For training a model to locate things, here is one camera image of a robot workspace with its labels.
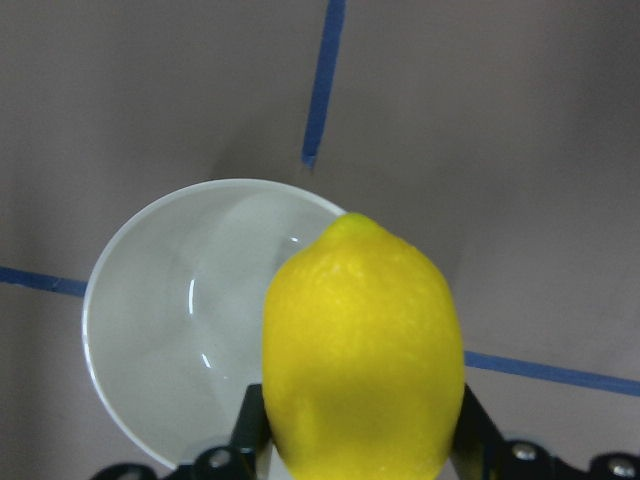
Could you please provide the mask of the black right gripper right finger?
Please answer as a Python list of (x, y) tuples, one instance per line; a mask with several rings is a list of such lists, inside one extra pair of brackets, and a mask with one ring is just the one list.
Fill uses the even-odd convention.
[(457, 478), (494, 479), (496, 455), (502, 443), (503, 436), (495, 423), (470, 386), (465, 385), (452, 444), (452, 465)]

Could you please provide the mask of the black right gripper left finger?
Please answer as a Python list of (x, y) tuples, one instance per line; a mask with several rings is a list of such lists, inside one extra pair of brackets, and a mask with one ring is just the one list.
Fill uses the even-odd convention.
[(239, 461), (244, 479), (269, 478), (273, 440), (261, 384), (246, 388), (229, 446)]

